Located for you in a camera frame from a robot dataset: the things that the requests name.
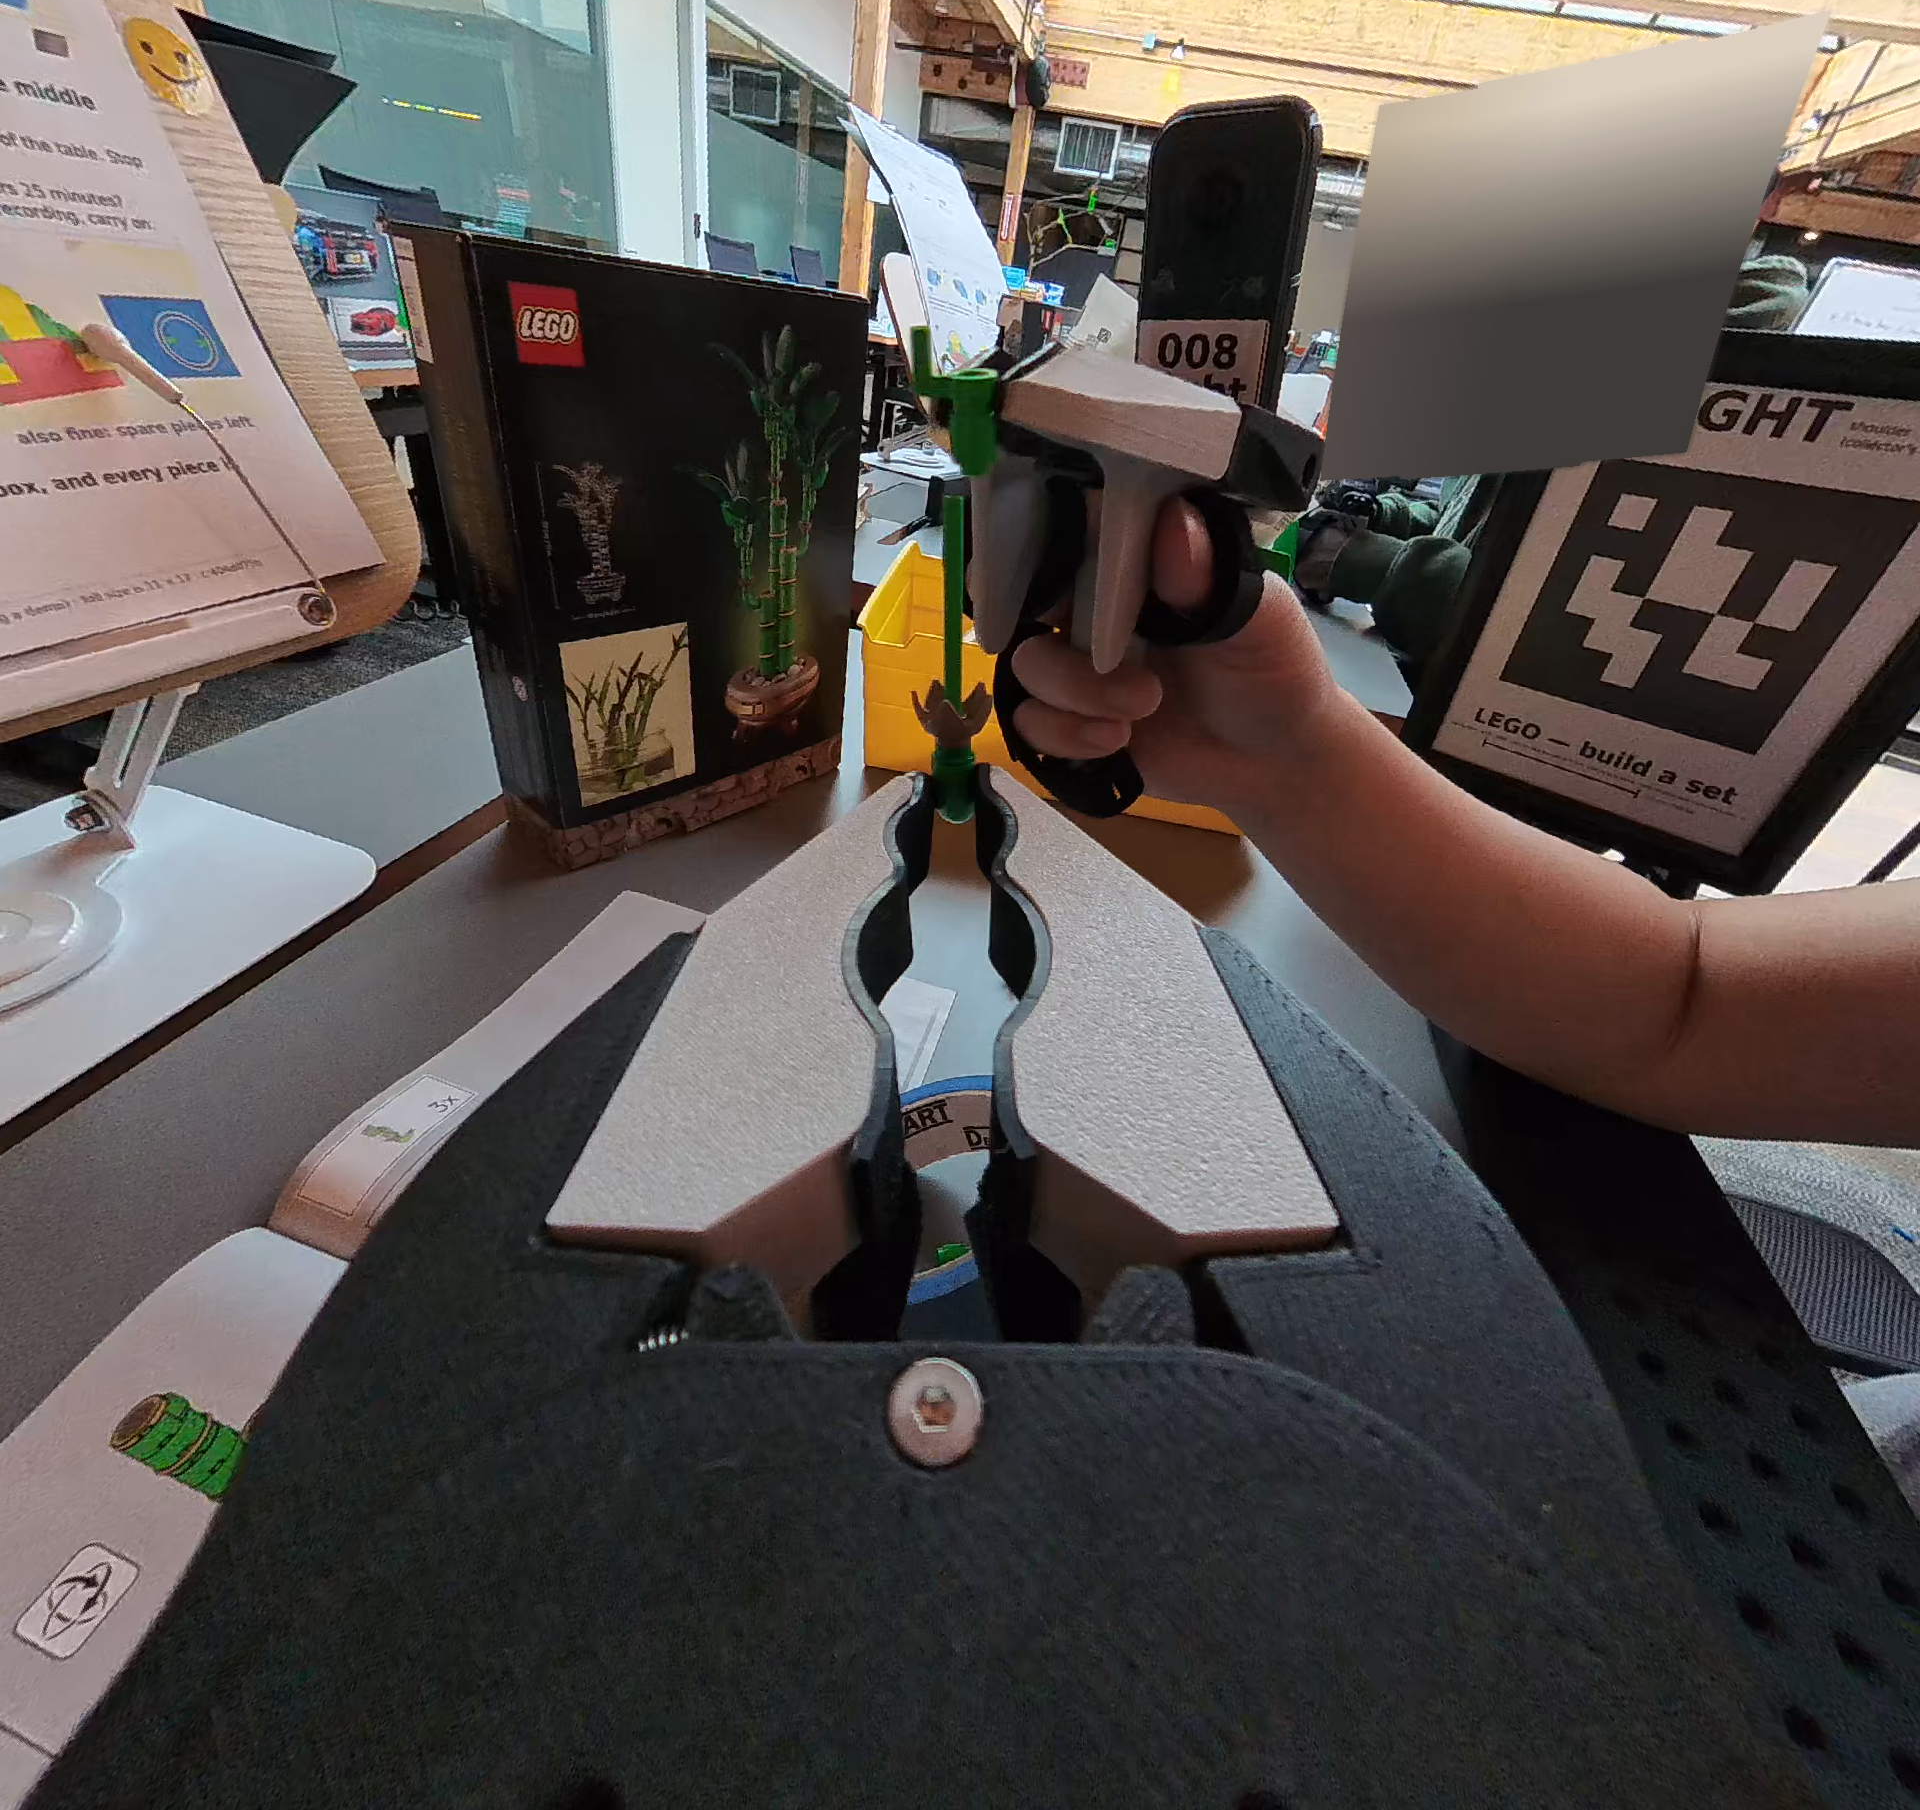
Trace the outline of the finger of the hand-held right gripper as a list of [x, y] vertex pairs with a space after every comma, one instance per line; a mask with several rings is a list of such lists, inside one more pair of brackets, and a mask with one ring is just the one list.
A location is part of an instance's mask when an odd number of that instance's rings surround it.
[[1058, 341], [999, 382], [1006, 452], [1044, 475], [1099, 485], [1101, 457], [1196, 478], [1228, 471], [1242, 408], [1226, 393], [1091, 343]]

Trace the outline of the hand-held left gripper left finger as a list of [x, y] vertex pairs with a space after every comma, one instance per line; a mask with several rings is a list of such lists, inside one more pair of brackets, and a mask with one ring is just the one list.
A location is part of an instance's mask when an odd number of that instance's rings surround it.
[[710, 913], [548, 1235], [749, 1266], [814, 1334], [895, 1334], [922, 1221], [881, 1001], [919, 885], [903, 776]]

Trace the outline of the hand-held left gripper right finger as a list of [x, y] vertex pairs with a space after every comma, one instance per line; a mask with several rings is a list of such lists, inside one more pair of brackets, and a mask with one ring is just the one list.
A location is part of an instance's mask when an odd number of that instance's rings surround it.
[[1019, 1235], [1089, 1318], [1123, 1270], [1321, 1252], [1338, 1212], [1203, 926], [1003, 772], [978, 776], [996, 1124]]

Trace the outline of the green lego stud with handle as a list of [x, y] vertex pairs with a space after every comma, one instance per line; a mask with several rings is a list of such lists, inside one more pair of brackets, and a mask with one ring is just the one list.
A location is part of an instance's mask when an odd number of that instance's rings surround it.
[[911, 388], [949, 433], [949, 451], [966, 478], [992, 471], [999, 455], [999, 388], [1000, 378], [986, 360], [981, 366], [941, 371], [933, 359], [931, 331], [915, 325], [908, 331]]

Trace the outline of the green lego stem assembly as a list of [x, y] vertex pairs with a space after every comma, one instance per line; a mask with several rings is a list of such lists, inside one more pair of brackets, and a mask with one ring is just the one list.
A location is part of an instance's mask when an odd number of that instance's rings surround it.
[[976, 810], [974, 741], [992, 714], [986, 681], [966, 681], [966, 499], [949, 490], [943, 503], [943, 658], [926, 695], [912, 695], [912, 710], [933, 743], [931, 778], [938, 814], [952, 826], [969, 824]]

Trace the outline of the person's right forearm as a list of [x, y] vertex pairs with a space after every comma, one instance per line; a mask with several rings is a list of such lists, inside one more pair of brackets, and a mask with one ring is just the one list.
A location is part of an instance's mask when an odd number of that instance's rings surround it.
[[1434, 1024], [1649, 1125], [1916, 1147], [1916, 879], [1679, 903], [1468, 797], [1324, 667], [1279, 707], [1248, 833]]

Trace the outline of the black lego set box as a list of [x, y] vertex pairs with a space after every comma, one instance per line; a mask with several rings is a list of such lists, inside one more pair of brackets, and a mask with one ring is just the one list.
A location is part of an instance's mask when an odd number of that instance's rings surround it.
[[832, 776], [862, 303], [439, 227], [396, 260], [508, 819], [578, 869]]

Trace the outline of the lego instruction booklet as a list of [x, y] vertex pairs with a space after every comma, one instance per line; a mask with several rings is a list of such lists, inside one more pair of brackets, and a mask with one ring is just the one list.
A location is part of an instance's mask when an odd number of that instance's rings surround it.
[[174, 1271], [5, 1438], [5, 1805], [31, 1794], [173, 1597], [252, 1418], [396, 1195], [613, 983], [700, 924], [617, 895], [464, 1037], [333, 1125], [264, 1227]]

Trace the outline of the person's right hand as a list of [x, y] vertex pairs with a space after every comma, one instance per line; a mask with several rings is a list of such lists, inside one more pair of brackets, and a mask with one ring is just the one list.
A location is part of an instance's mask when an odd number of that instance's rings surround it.
[[1258, 583], [1237, 633], [1147, 647], [1113, 671], [1066, 636], [1026, 637], [1008, 655], [1026, 699], [1003, 725], [1051, 758], [1126, 753], [1151, 797], [1248, 828], [1338, 690], [1293, 591], [1272, 575]]

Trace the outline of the blue masking tape roll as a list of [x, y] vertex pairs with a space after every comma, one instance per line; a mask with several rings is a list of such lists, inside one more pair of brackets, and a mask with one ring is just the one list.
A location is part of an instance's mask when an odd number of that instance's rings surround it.
[[992, 1150], [992, 1081], [952, 1076], [903, 1092], [904, 1158], [915, 1173], [922, 1238], [908, 1306], [945, 1306], [974, 1290], [978, 1257], [936, 1270], [936, 1247], [972, 1245], [968, 1216]]

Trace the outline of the white poster board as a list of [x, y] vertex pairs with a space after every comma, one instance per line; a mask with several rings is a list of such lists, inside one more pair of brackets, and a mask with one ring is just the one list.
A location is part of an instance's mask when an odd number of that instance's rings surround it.
[[958, 168], [856, 106], [848, 127], [903, 227], [936, 369], [972, 366], [1000, 341], [1006, 281]]

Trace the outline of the yellow plastic bin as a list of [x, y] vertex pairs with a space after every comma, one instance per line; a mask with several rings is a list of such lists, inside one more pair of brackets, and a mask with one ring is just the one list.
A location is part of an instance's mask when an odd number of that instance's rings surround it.
[[[860, 731], [867, 768], [906, 773], [926, 772], [929, 766], [933, 739], [923, 730], [912, 696], [922, 696], [928, 683], [945, 674], [943, 598], [938, 555], [928, 555], [918, 540], [906, 540], [860, 608]], [[960, 665], [966, 695], [976, 685], [991, 685], [994, 658], [978, 647], [968, 617]], [[1023, 789], [1046, 797], [1042, 783], [1014, 763], [996, 718], [974, 739], [974, 751], [979, 763], [1003, 770]], [[1126, 816], [1238, 837], [1237, 826], [1209, 806], [1142, 797]]]

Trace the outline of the white stand base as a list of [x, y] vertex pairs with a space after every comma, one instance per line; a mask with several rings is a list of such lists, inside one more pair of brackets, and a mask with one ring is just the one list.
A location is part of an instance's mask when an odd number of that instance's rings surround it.
[[375, 863], [168, 785], [192, 689], [111, 716], [78, 797], [2, 824], [2, 1119], [358, 899]]

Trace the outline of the wooden instruction board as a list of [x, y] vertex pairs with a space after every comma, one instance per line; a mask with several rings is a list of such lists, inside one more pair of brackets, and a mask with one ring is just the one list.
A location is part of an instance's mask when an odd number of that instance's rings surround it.
[[[103, 2], [112, 21], [150, 19], [186, 35], [167, 0]], [[168, 141], [254, 331], [375, 540], [378, 562], [5, 657], [5, 736], [362, 633], [398, 608], [419, 569], [419, 532], [392, 455], [325, 331], [292, 241], [217, 85], [214, 96], [210, 124], [173, 127]]]

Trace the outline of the printed instruction sheet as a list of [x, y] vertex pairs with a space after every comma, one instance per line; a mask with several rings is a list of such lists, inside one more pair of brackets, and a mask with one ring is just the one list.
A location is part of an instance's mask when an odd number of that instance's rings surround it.
[[5, 657], [375, 565], [168, 141], [198, 47], [2, 5]]

